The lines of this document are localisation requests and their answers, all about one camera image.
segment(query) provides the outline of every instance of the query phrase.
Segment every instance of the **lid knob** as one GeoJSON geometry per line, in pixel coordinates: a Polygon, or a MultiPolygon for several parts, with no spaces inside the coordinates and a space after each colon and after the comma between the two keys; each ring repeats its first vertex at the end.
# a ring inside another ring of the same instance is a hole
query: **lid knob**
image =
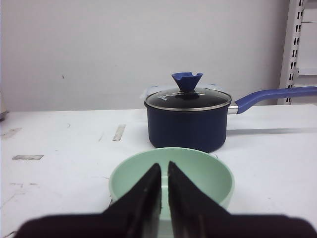
{"type": "Polygon", "coordinates": [[[203,76],[202,73],[193,75],[192,72],[182,72],[172,74],[173,79],[177,83],[179,89],[184,92],[189,92],[195,89],[198,81],[203,76]]]}

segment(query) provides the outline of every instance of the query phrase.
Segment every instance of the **light green bowl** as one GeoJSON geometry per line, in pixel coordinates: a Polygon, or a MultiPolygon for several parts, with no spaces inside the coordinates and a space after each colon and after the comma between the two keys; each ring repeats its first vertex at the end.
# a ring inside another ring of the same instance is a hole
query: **light green bowl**
{"type": "Polygon", "coordinates": [[[162,172],[162,210],[160,219],[170,220],[168,205],[168,162],[173,161],[187,177],[208,197],[227,208],[234,189],[230,169],[215,157],[198,150],[166,147],[136,154],[123,161],[112,172],[109,189],[114,201],[118,200],[154,164],[159,163],[162,172]]]}

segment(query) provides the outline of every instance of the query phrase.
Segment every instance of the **white table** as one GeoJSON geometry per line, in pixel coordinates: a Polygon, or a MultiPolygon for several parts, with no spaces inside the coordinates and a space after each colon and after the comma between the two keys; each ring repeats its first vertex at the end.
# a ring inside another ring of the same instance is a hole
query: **white table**
{"type": "MultiPolygon", "coordinates": [[[[150,149],[146,110],[7,114],[1,122],[1,238],[31,218],[102,212],[112,170],[150,149]],[[125,131],[113,141],[119,124],[125,131]],[[43,157],[13,160],[16,155],[43,157]]],[[[229,212],[283,213],[317,229],[316,106],[254,106],[229,115],[226,143],[212,154],[235,176],[229,212]]]]}

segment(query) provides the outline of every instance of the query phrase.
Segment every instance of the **pot lid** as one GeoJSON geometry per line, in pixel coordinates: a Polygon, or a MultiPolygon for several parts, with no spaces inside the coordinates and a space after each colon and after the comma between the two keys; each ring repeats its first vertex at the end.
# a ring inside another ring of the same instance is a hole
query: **pot lid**
{"type": "Polygon", "coordinates": [[[145,104],[168,111],[205,111],[221,108],[231,103],[227,93],[208,89],[195,88],[202,73],[191,72],[172,74],[179,89],[169,89],[149,95],[145,104]]]}

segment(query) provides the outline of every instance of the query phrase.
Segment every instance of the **lid rim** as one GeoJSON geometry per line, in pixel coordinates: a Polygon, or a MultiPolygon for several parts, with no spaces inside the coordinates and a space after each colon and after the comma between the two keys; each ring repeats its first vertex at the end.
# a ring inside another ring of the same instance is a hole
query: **lid rim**
{"type": "Polygon", "coordinates": [[[215,89],[210,89],[210,90],[223,93],[223,94],[225,94],[226,96],[228,96],[229,99],[228,99],[226,102],[221,103],[221,104],[218,104],[218,105],[213,105],[213,106],[209,106],[209,107],[200,107],[200,108],[168,108],[168,107],[156,106],[156,105],[154,105],[154,104],[148,102],[148,99],[149,99],[152,95],[157,94],[157,93],[161,93],[161,92],[164,92],[164,91],[165,91],[165,90],[162,90],[162,91],[155,92],[155,93],[152,93],[152,94],[148,95],[148,96],[146,97],[146,99],[144,100],[144,103],[145,103],[145,106],[149,106],[149,107],[152,107],[152,108],[161,109],[161,110],[165,110],[165,111],[176,111],[176,112],[208,111],[208,110],[212,110],[212,109],[222,108],[222,107],[225,107],[225,106],[231,104],[231,102],[232,102],[232,97],[231,97],[230,94],[225,93],[225,92],[222,92],[222,91],[219,91],[219,90],[215,90],[215,89]]]}

